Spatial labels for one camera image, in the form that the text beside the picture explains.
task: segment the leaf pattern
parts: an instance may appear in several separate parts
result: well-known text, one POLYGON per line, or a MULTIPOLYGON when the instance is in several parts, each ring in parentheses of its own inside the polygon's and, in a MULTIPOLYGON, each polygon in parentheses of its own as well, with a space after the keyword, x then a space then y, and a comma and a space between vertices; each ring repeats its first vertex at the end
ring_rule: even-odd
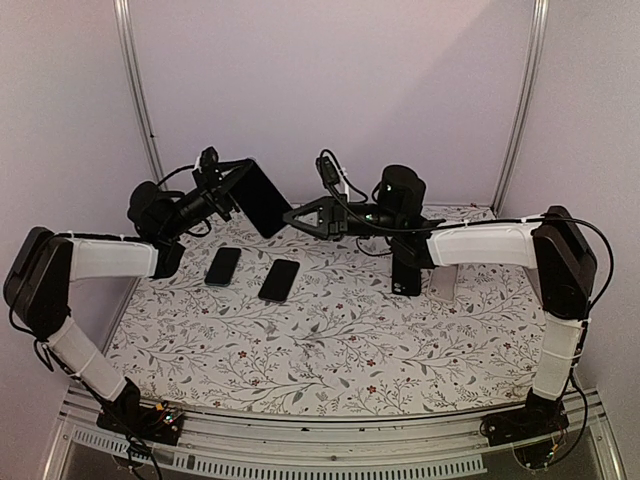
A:
MULTIPOLYGON (((451 221, 486 208, 428 207, 451 221)), ((179 272, 143 280, 107 357, 143 395, 190 405, 302 415, 402 415, 522 400, 544 322, 519 267, 461 265, 453 303, 393 295, 390 257, 353 239, 285 228, 263 239, 242 216, 185 238, 179 272), (229 287, 204 285, 223 245, 242 249, 229 287), (277 258, 301 263, 289 299, 257 293, 277 258)), ((383 252, 382 239, 362 241, 383 252)))

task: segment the white cable tie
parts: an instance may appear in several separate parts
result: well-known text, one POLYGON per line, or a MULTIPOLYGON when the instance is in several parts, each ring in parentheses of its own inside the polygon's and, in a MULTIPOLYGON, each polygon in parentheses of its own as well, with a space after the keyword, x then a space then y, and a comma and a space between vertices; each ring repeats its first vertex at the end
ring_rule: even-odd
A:
POLYGON ((77 371, 76 373, 74 373, 74 375, 77 375, 79 378, 82 378, 82 374, 84 373, 84 371, 87 369, 87 367, 89 366, 89 364, 91 362, 93 362, 93 359, 96 358, 96 355, 98 355, 98 349, 96 348, 93 351, 93 354, 91 355, 91 357, 89 358, 89 360, 87 360, 87 362, 84 364, 84 366, 77 371))

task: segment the white wall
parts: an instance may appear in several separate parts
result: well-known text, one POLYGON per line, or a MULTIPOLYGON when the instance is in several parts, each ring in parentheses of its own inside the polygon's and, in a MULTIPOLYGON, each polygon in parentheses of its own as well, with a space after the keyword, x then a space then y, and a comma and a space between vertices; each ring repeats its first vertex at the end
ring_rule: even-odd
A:
MULTIPOLYGON (((0 10, 0 275, 34 225, 130 232, 128 196, 148 177, 113 4, 4 2, 0 10)), ((74 317, 100 342, 126 281, 86 282, 74 317)), ((67 380, 36 360, 0 302, 0 478, 37 478, 67 380)))
POLYGON ((594 309, 581 373, 597 383, 630 479, 640 478, 639 128, 640 3, 552 1, 503 213, 564 204, 613 244, 616 276, 594 309))
MULTIPOLYGON (((331 148, 366 191, 402 163, 431 203, 494 194, 533 1, 154 0, 131 4, 160 158, 255 156, 291 202, 331 148)), ((172 185, 191 188, 189 175, 172 185)))

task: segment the vent grille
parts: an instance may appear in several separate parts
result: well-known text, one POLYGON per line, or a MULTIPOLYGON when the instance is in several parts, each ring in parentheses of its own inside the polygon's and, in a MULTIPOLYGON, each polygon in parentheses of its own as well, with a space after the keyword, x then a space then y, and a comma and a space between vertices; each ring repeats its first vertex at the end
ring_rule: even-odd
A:
MULTIPOLYGON (((73 440, 111 455, 127 456, 128 443, 108 433, 76 426, 73 440)), ((133 455, 149 463, 147 457, 133 455)), ((224 480, 423 480, 460 478, 485 473, 481 455, 471 455, 439 462, 425 462, 398 467, 276 467, 247 466, 240 462, 218 461, 205 455, 174 452, 172 462, 163 468, 198 473, 224 480)))

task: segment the smartphone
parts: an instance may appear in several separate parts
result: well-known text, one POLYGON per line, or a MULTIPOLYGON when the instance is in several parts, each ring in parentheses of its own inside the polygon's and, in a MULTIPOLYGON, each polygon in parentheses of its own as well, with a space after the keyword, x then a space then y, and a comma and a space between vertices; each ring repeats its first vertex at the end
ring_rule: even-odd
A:
POLYGON ((258 293, 258 298, 269 302, 283 303, 289 296, 299 268, 299 262, 282 259, 273 262, 273 266, 258 293))
POLYGON ((221 247, 211 262, 207 276, 204 277, 205 285, 212 287, 226 287, 231 283, 231 277, 236 270, 240 258, 239 248, 221 247))
POLYGON ((286 225, 282 216, 291 205, 256 162, 229 193, 264 238, 273 237, 286 225))
POLYGON ((396 295, 417 297, 422 290, 422 273, 419 268, 405 265, 395 256, 391 263, 391 291, 396 295))

